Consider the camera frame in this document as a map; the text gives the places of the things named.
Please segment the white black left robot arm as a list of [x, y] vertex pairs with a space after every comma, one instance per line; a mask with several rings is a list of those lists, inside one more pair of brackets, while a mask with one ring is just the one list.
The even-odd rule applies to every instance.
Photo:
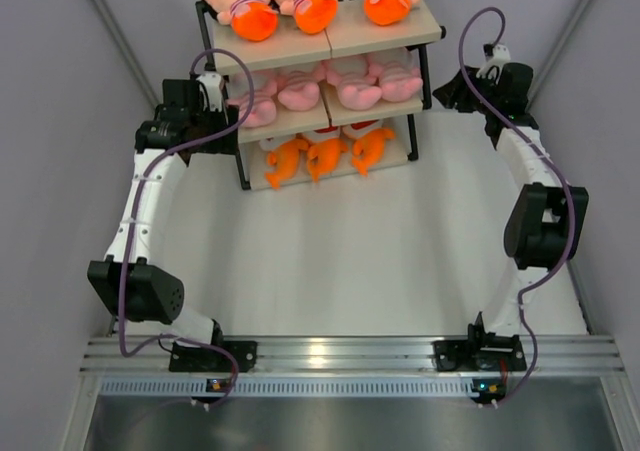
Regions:
[[134, 171], [116, 234], [101, 260], [90, 262], [89, 283], [118, 323], [153, 323], [162, 339], [192, 347], [204, 370], [226, 357], [219, 325], [189, 308], [183, 282], [166, 271], [162, 253], [170, 208], [195, 154], [237, 149], [238, 111], [227, 107], [215, 72], [166, 79], [163, 100], [135, 132]]

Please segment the orange shark plush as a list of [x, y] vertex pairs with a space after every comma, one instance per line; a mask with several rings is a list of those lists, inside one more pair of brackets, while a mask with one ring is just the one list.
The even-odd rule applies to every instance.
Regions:
[[306, 167], [313, 182], [331, 174], [339, 164], [341, 156], [349, 148], [341, 137], [339, 127], [330, 126], [325, 129], [307, 131], [301, 137], [308, 143]]
[[383, 120], [343, 125], [341, 132], [352, 141], [351, 164], [362, 176], [367, 176], [369, 170], [381, 161], [387, 142], [396, 138], [394, 130]]
[[297, 172], [300, 156], [310, 145], [296, 135], [272, 137], [260, 140], [258, 145], [266, 153], [266, 164], [270, 167], [264, 176], [273, 189], [279, 189], [284, 181]]

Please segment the pink striped plush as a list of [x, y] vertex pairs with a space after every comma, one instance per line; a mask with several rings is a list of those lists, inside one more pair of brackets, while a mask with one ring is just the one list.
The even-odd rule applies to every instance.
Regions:
[[274, 95], [277, 93], [276, 78], [272, 73], [258, 71], [251, 74], [254, 84], [253, 105], [249, 105], [249, 84], [244, 74], [237, 73], [229, 78], [228, 103], [239, 109], [243, 115], [249, 115], [243, 123], [245, 128], [256, 128], [269, 125], [277, 117]]
[[304, 112], [318, 104], [325, 70], [321, 62], [296, 64], [279, 68], [276, 78], [278, 102], [288, 110]]
[[405, 102], [424, 84], [419, 66], [404, 47], [367, 53], [366, 60], [369, 74], [376, 79], [384, 101]]
[[364, 111], [381, 100], [382, 90], [369, 73], [369, 64], [363, 55], [324, 60], [323, 67], [325, 80], [335, 88], [345, 108]]

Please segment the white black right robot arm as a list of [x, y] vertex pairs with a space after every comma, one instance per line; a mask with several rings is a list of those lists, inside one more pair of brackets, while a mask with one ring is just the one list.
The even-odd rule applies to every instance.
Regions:
[[433, 93], [447, 109], [485, 117], [485, 133], [520, 189], [504, 228], [509, 262], [498, 291], [466, 338], [434, 343], [441, 372], [525, 370], [519, 335], [532, 331], [526, 310], [577, 250], [589, 194], [560, 177], [544, 149], [527, 111], [532, 80], [532, 68], [522, 63], [467, 67]]

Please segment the black-haired boy doll plush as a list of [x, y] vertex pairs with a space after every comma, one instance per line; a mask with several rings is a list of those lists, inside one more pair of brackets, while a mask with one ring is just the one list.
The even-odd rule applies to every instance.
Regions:
[[271, 37], [278, 26], [277, 12], [271, 0], [204, 0], [216, 13], [216, 20], [230, 26], [248, 41], [261, 42]]

